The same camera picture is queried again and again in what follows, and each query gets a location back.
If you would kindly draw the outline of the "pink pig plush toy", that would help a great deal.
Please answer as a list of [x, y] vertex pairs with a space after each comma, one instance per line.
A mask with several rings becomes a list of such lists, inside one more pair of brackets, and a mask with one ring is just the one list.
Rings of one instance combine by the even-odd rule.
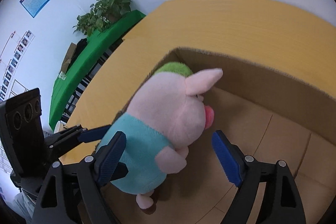
[[212, 126], [214, 110], [203, 102], [223, 76], [220, 68], [194, 73], [186, 64], [169, 62], [157, 69], [130, 100], [96, 147], [100, 152], [118, 131], [126, 135], [120, 158], [128, 169], [112, 184], [135, 196], [147, 214], [155, 211], [154, 191], [168, 174], [187, 165], [189, 145]]

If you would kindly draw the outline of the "paper cup far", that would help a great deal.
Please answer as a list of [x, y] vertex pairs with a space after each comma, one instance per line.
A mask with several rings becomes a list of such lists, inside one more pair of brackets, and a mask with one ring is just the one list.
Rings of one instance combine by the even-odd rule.
[[58, 132], [61, 132], [63, 130], [66, 130], [66, 129], [67, 129], [67, 125], [66, 125], [65, 122], [57, 121], [56, 126], [54, 128], [54, 133], [58, 133]]

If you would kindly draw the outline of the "brown cardboard box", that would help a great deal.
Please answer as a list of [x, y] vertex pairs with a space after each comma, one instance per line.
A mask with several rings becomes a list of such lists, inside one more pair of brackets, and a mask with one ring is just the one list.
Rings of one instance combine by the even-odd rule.
[[[291, 77], [230, 56], [176, 48], [159, 65], [181, 61], [193, 71], [221, 68], [205, 95], [215, 110], [212, 130], [264, 162], [285, 160], [294, 175], [307, 223], [317, 223], [335, 197], [335, 100]], [[117, 50], [77, 103], [71, 120], [93, 128], [109, 124], [145, 74], [157, 65]], [[236, 188], [212, 149], [211, 130], [190, 147], [187, 167], [163, 183], [157, 210], [142, 213], [135, 199], [113, 186], [108, 203], [122, 223], [219, 223]]]

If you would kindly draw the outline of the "small open cardboard box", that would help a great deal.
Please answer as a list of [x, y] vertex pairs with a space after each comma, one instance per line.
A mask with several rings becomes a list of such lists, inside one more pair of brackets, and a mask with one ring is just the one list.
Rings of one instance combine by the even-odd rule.
[[67, 53], [64, 57], [64, 60], [62, 62], [60, 72], [67, 73], [68, 69], [74, 64], [80, 53], [85, 49], [87, 46], [88, 41], [87, 38], [81, 39], [79, 42], [71, 43]]

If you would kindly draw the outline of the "green covered side table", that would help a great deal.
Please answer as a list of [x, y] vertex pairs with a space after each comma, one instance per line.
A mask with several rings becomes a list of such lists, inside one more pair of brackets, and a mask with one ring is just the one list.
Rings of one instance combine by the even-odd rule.
[[68, 69], [66, 78], [57, 78], [54, 82], [49, 113], [50, 128], [54, 129], [56, 123], [61, 120], [71, 95], [103, 53], [144, 17], [145, 14], [138, 10], [131, 11], [110, 28], [103, 32], [95, 30], [87, 38], [87, 46]]

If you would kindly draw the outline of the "small potted plant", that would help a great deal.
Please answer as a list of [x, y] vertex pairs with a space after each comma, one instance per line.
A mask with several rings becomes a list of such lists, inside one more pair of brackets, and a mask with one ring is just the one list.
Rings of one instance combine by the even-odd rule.
[[101, 16], [97, 16], [95, 13], [86, 13], [84, 15], [77, 16], [77, 23], [74, 28], [74, 32], [81, 32], [86, 36], [91, 36], [96, 30], [102, 32], [105, 27], [105, 20]]

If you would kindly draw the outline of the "large potted plant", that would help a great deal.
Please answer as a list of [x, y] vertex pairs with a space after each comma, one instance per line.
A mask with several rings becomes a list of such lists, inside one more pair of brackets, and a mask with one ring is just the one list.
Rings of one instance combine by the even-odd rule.
[[96, 0], [90, 10], [92, 23], [99, 28], [113, 24], [128, 12], [131, 0]]

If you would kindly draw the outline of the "blue framed wall poster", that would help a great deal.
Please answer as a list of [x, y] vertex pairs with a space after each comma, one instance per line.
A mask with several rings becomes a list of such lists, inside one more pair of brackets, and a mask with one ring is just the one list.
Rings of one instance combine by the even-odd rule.
[[50, 0], [20, 0], [19, 3], [34, 18]]

